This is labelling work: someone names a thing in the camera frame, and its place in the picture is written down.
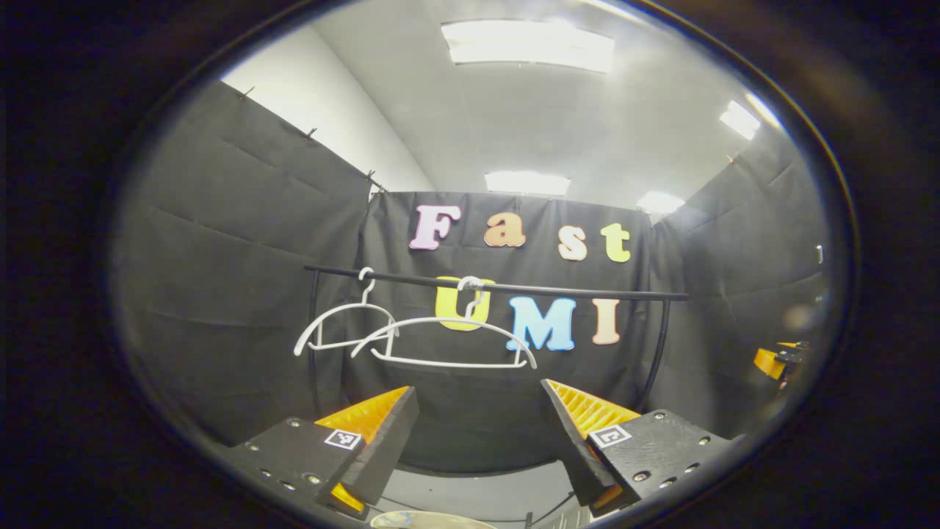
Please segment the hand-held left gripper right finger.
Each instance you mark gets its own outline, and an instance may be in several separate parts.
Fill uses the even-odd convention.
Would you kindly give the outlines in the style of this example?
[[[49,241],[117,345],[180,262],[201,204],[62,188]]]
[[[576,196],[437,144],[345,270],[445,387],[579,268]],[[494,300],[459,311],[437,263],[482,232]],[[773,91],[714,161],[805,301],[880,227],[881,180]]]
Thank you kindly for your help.
[[[554,458],[595,516],[669,488],[734,445],[672,411],[639,414],[551,379],[541,387]]]

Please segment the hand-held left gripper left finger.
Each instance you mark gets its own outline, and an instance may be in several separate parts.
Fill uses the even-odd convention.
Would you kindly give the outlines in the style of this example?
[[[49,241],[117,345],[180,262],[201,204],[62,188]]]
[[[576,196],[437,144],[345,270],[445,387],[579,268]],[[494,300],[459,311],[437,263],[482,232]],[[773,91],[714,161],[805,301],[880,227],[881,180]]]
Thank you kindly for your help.
[[[296,417],[223,451],[239,479],[311,520],[365,520],[419,417],[406,386],[318,420]]]

